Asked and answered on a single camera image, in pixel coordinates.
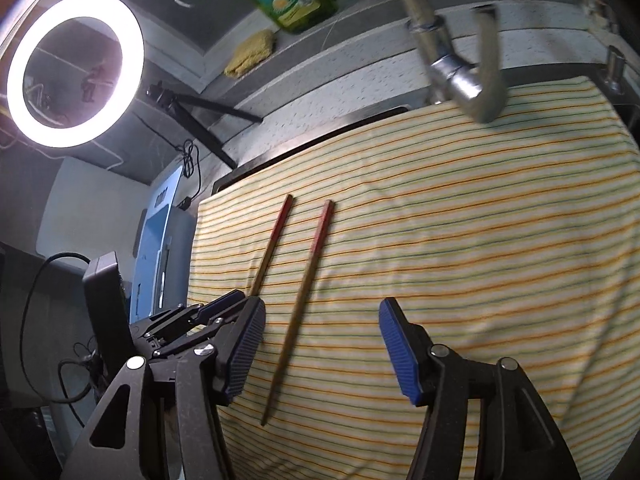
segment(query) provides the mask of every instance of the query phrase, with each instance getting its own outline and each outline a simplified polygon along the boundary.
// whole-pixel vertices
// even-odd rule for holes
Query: electrical cable
[[[82,348],[84,348],[86,350],[86,354],[90,354],[91,351],[89,350],[89,347],[87,345],[85,345],[84,343],[81,343],[79,341],[76,341],[74,343],[74,354],[76,354],[76,357],[81,358],[82,356],[78,353],[78,351],[76,350],[76,345],[80,345]]]
[[[95,146],[98,146],[98,148],[104,150],[105,152],[109,153],[110,155],[113,155],[118,159],[118,162],[116,162],[115,164],[111,164],[107,168],[104,168],[105,170],[110,171],[113,168],[117,168],[118,166],[122,166],[124,164],[124,159],[120,155],[118,155],[116,152],[112,152],[106,146],[101,145],[100,142],[98,142],[97,140],[92,140],[91,142],[94,143]]]
[[[62,361],[58,363],[58,381],[60,382],[60,388],[62,389],[62,394],[65,396],[65,399],[68,399],[69,394],[66,392],[65,381],[62,378],[62,367],[64,365],[77,365],[79,367],[82,367],[82,364],[79,363],[78,361],[74,361],[73,359],[62,359]],[[87,383],[87,386],[89,387],[89,391],[91,391],[91,387],[92,387],[91,383]],[[74,408],[73,404],[69,404],[69,409],[71,410],[71,413],[78,421],[78,424],[80,424],[80,427],[84,428],[84,422],[80,418],[80,415],[78,415],[78,412],[76,412],[76,409]]]
[[[180,153],[182,156],[182,174],[185,178],[189,178],[195,172],[196,167],[198,168],[198,190],[192,195],[185,197],[182,202],[178,204],[178,208],[186,211],[190,206],[191,202],[196,199],[196,197],[202,194],[202,172],[200,170],[200,149],[198,145],[193,142],[192,139],[186,139],[181,146],[172,143],[169,139],[167,139],[163,134],[158,132],[155,128],[153,128],[150,124],[148,124],[142,117],[140,117],[137,113],[134,115],[138,118],[138,120],[144,124],[153,134],[158,136],[160,139],[164,140],[169,146],[171,146],[176,152]],[[196,159],[193,161],[193,150],[196,150]]]
[[[0,150],[8,150],[16,142],[18,142],[18,139],[16,137],[11,137],[11,139],[13,139],[13,140],[11,140],[8,144],[0,144]]]
[[[4,133],[7,137],[11,137],[15,141],[20,142],[21,144],[24,144],[27,148],[31,148],[32,150],[38,152],[39,154],[44,155],[45,157],[47,157],[50,160],[62,160],[63,158],[65,158],[64,156],[51,156],[48,153],[45,153],[42,150],[39,150],[35,146],[31,146],[26,140],[22,140],[22,139],[20,139],[18,137],[15,137],[13,134],[10,134],[8,131],[6,131],[3,128],[0,128],[0,132]],[[8,146],[0,146],[0,150],[4,150],[4,149],[7,149],[7,148],[10,148],[14,144],[15,144],[15,142],[12,141],[12,142],[9,143]]]
[[[71,404],[73,402],[78,402],[78,400],[83,399],[90,391],[91,391],[91,384],[87,383],[87,385],[85,386],[85,388],[78,393],[77,395],[74,395],[73,397],[68,397],[65,395],[65,398],[63,399],[54,399],[54,398],[50,398],[47,396],[44,396],[43,394],[41,394],[36,388],[35,386],[33,386],[33,383],[31,383],[31,380],[29,378],[29,376],[27,375],[27,370],[24,367],[24,352],[22,349],[23,346],[23,339],[24,339],[24,325],[27,321],[27,313],[29,311],[29,305],[31,303],[31,297],[33,296],[33,293],[36,289],[36,285],[38,284],[38,279],[42,273],[42,271],[49,266],[49,264],[55,260],[59,260],[61,258],[76,258],[78,260],[82,260],[84,263],[88,264],[90,262],[89,258],[87,258],[86,256],[79,254],[79,253],[57,253],[54,254],[53,256],[50,256],[49,258],[47,258],[44,263],[40,266],[40,268],[38,269],[38,272],[36,273],[35,278],[33,279],[33,283],[31,283],[31,288],[29,289],[29,293],[27,294],[27,300],[24,303],[24,310],[22,311],[22,320],[20,322],[20,332],[18,335],[18,353],[20,355],[20,368],[22,369],[22,373],[24,375],[25,380],[27,381],[27,384],[30,386],[30,388],[34,391],[34,393],[36,393],[38,396],[40,396],[43,400],[46,400],[47,402],[53,403],[53,404]]]

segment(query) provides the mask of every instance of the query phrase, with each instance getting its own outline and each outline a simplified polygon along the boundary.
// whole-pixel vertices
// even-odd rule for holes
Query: sink
[[[638,137],[640,137],[640,106],[636,104],[619,104],[613,107],[622,122],[626,124],[629,133],[638,142]]]
[[[557,63],[530,65],[502,70],[507,85],[520,86],[525,84],[558,81],[578,76],[591,79],[611,102],[623,123],[633,135],[636,143],[640,144],[640,96],[623,80],[622,94],[615,94],[604,82],[604,65],[596,63]],[[299,153],[324,140],[331,139],[342,133],[354,130],[366,124],[372,124],[409,110],[421,108],[428,103],[429,88],[420,88],[406,94],[391,97],[379,103],[361,108],[336,120],[321,124],[279,146],[271,148],[253,160],[239,166],[215,181],[212,194],[225,189],[242,180],[250,174],[272,166],[288,156]]]

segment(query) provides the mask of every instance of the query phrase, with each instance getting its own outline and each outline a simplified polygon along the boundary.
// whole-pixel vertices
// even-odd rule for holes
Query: ring light
[[[42,38],[73,18],[95,18],[108,25],[120,42],[122,68],[113,94],[91,119],[69,128],[51,128],[36,120],[23,95],[24,72]],[[6,97],[15,124],[31,140],[52,148],[77,146],[104,133],[129,107],[138,90],[145,59],[136,17],[120,0],[61,0],[46,10],[22,38],[9,68]]]

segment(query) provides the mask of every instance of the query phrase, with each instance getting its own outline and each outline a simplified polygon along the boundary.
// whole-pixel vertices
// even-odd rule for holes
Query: metal faucet
[[[480,65],[474,72],[473,64],[456,54],[443,17],[436,15],[428,0],[402,2],[431,80],[431,101],[437,104],[453,99],[475,122],[493,121],[507,99],[507,85],[500,73],[495,6],[474,9],[480,28]]]
[[[604,83],[614,95],[622,95],[622,78],[625,75],[626,58],[616,47],[609,45],[607,64],[604,70]]]

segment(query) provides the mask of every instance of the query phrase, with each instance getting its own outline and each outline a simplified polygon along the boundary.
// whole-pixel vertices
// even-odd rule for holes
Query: blue gripper pad
[[[242,393],[249,369],[254,362],[255,351],[262,340],[265,321],[266,310],[262,300],[248,297],[238,320],[225,339],[223,349],[220,350],[216,368],[221,368],[220,371],[225,376],[222,393],[229,404],[235,396]]]
[[[380,303],[378,323],[402,393],[414,406],[423,405],[420,361],[426,359],[426,349],[414,337],[413,327],[396,298],[385,298]]]

